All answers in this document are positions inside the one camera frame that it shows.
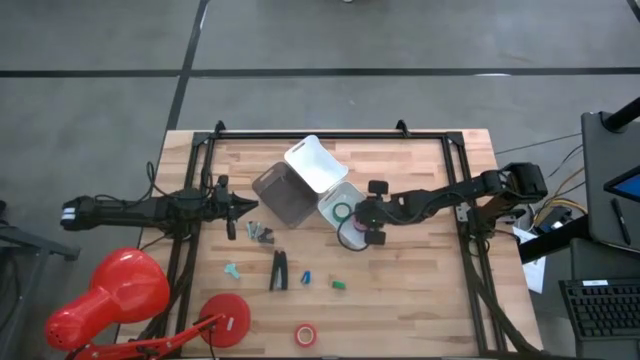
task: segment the white container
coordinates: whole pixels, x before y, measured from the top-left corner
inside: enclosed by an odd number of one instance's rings
[[[329,194],[318,202],[318,211],[320,214],[337,230],[340,226],[333,217],[333,206],[337,203],[346,203],[351,207],[351,211],[356,209],[356,204],[366,199],[366,196],[358,191],[358,189],[350,182],[343,182],[336,186]],[[353,227],[355,216],[351,216],[347,222],[342,225],[340,229],[340,237],[342,240],[353,249],[363,248],[366,244],[364,242],[364,233],[359,232]]]
[[[349,172],[325,149],[315,135],[309,135],[287,150],[284,160],[317,194],[340,183]]]

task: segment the concrete floor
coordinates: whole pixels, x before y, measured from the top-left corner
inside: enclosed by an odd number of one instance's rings
[[[1,70],[180,69],[198,0],[0,3]],[[211,0],[193,67],[621,67],[640,64],[640,24],[624,0]],[[0,198],[24,230],[82,247],[53,258],[22,336],[21,359],[62,359],[41,329],[137,229],[69,233],[63,201],[137,197],[162,145],[176,78],[0,78]],[[496,151],[579,132],[616,110],[639,75],[191,79],[178,129],[488,128]],[[580,137],[498,155],[549,173]],[[580,157],[549,179],[554,189]],[[569,196],[585,203],[584,188]],[[562,273],[566,256],[548,262]],[[532,295],[545,348],[573,353],[557,293]],[[96,342],[113,340],[114,329]]]

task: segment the lamp shade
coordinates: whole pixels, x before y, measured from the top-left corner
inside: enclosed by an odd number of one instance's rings
[[[160,266],[140,250],[118,249],[93,273],[88,292],[49,317],[47,341],[72,351],[111,323],[146,320],[162,312],[168,302],[169,283]]]

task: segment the black marker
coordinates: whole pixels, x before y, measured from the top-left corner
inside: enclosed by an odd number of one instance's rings
[[[622,230],[622,237],[624,238],[624,242],[627,245],[631,245],[631,237],[629,236],[629,230],[627,230],[627,224],[624,222],[624,217],[622,216],[622,209],[620,208],[620,203],[618,199],[611,199],[611,206],[613,207],[613,211],[616,213],[618,217],[618,224],[620,224],[620,230]]]

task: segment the lamp base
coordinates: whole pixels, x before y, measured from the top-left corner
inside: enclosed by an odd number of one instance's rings
[[[200,319],[223,314],[211,332],[203,331],[202,339],[217,348],[226,348],[239,343],[249,332],[251,311],[243,298],[235,294],[219,294],[207,301],[200,310]]]

